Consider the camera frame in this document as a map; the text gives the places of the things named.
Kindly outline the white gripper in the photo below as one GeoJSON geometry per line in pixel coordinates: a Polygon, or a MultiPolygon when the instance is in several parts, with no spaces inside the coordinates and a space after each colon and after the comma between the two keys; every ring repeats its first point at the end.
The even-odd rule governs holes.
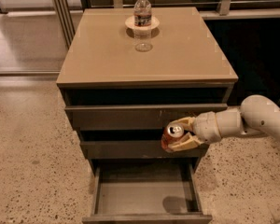
{"type": "Polygon", "coordinates": [[[184,117],[171,121],[171,124],[179,123],[186,131],[194,132],[186,133],[181,137],[172,137],[165,135],[165,150],[167,152],[177,152],[183,150],[194,149],[203,142],[213,144],[219,142],[222,137],[217,126],[217,118],[215,112],[202,113],[196,118],[184,117]]]}

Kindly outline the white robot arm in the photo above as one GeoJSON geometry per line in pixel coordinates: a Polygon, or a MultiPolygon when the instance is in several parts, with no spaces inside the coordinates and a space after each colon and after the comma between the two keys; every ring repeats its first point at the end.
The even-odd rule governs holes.
{"type": "Polygon", "coordinates": [[[262,95],[246,97],[239,108],[201,113],[170,122],[161,137],[167,152],[211,145],[227,137],[267,134],[280,143],[280,108],[262,95]]]}

